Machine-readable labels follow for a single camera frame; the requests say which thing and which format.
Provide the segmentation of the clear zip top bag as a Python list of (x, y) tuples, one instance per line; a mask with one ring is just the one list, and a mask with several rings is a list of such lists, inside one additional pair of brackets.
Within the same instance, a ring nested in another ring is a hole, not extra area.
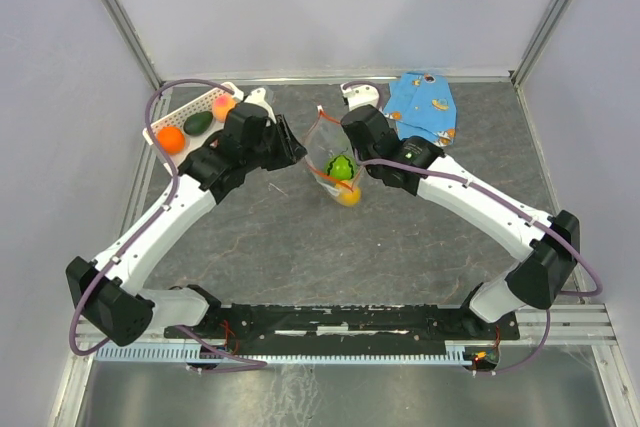
[[(307, 168), (332, 200), (337, 202), (338, 185), (360, 188), (363, 168), (356, 162), (350, 141), (340, 122), (328, 115), (322, 106), (317, 107), (316, 120), (304, 137), (303, 145), (307, 149), (307, 155), (304, 158)], [(325, 168), (328, 161), (340, 154), (352, 157), (357, 164), (357, 172), (351, 180), (338, 181), (326, 174)]]

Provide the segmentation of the green watermelon toy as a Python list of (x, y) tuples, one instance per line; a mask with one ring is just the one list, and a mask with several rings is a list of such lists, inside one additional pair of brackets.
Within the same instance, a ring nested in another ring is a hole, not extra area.
[(357, 172), (357, 164), (352, 157), (340, 154), (328, 161), (325, 171), (329, 177), (338, 181), (351, 180)]

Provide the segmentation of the yellow lemon toy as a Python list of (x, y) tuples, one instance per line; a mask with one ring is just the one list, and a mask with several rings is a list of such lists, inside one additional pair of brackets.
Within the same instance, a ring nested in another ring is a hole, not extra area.
[(357, 205), (361, 200), (361, 189), (358, 186), (343, 186), (338, 185), (338, 195), (336, 201), (345, 207), (353, 207)]

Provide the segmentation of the orange toy fruit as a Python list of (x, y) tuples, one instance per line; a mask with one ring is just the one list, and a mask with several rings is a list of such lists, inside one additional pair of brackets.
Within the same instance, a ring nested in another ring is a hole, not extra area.
[(181, 129), (175, 126), (167, 126), (156, 134), (157, 141), (162, 149), (169, 155), (176, 155), (183, 151), (186, 145), (185, 136)]

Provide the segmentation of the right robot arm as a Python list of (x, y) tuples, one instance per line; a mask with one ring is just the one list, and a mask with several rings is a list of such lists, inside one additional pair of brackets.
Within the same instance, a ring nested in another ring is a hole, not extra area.
[(510, 270), (470, 294), (458, 315), (463, 333), (481, 338), (512, 311), (553, 305), (578, 263), (580, 223), (574, 214), (551, 215), (503, 195), (426, 139), (401, 139), (370, 105), (350, 111), (340, 124), (371, 177), (458, 215), (514, 259)]

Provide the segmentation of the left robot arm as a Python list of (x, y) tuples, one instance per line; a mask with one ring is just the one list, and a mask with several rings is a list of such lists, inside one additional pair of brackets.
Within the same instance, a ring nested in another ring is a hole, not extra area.
[(202, 288), (148, 290), (159, 261), (201, 217), (246, 176), (298, 163), (307, 151), (282, 115), (242, 102), (222, 129), (173, 168), (173, 179), (152, 207), (120, 239), (91, 261), (75, 257), (65, 274), (75, 317), (124, 347), (149, 328), (188, 326), (209, 337), (221, 325), (219, 301)]

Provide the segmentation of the peach toy fruit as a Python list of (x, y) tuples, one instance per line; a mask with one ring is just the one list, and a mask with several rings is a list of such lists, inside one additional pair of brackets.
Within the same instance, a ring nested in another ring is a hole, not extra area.
[(211, 104), (211, 112), (217, 122), (224, 122), (229, 112), (235, 108), (237, 101), (229, 95), (215, 98)]

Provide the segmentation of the dark green avocado toy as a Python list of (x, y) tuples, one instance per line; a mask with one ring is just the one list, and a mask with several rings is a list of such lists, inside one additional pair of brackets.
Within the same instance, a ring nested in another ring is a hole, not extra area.
[(183, 131), (190, 137), (203, 135), (210, 127), (214, 119), (211, 111), (201, 111), (186, 118)]

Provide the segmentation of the white plastic basket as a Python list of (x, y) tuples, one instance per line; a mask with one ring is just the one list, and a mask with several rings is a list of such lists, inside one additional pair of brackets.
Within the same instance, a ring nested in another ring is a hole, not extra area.
[[(179, 167), (191, 151), (201, 147), (210, 135), (224, 127), (223, 118), (217, 114), (218, 106), (231, 106), (243, 100), (244, 92), (233, 83), (225, 82), (223, 86), (231, 88), (232, 93), (229, 94), (220, 88), (212, 88), (151, 124), (154, 134), (169, 127), (175, 127), (181, 131), (184, 140), (183, 148), (169, 154), (175, 168)], [(204, 122), (202, 127), (197, 127), (193, 133), (185, 130), (189, 118), (197, 118), (201, 122), (205, 117), (210, 117), (211, 120)]]

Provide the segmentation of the blue patterned cloth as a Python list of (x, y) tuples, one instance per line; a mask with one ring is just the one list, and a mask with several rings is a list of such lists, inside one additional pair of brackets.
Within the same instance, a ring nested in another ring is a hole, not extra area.
[(454, 142), (457, 110), (445, 77), (407, 72), (391, 81), (389, 90), (383, 113), (395, 123), (400, 139), (418, 136), (438, 147)]

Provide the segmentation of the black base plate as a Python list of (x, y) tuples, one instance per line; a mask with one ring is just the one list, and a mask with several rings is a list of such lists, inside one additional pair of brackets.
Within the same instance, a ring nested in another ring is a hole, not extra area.
[(232, 304), (190, 329), (237, 355), (347, 356), (445, 352), (447, 341), (491, 345), (520, 338), (516, 316), (490, 324), (462, 307), (434, 304), (283, 306)]

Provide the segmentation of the aluminium frame rail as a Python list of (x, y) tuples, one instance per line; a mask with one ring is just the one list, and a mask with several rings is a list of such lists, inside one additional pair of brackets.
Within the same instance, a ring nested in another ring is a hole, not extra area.
[(347, 337), (386, 334), (435, 342), (523, 341), (548, 330), (550, 341), (608, 341), (615, 338), (606, 308), (557, 305), (548, 313), (522, 308), (493, 324), (473, 320), (460, 308), (436, 305), (280, 306), (223, 305), (191, 329), (203, 339), (235, 338), (242, 344), (281, 337)]

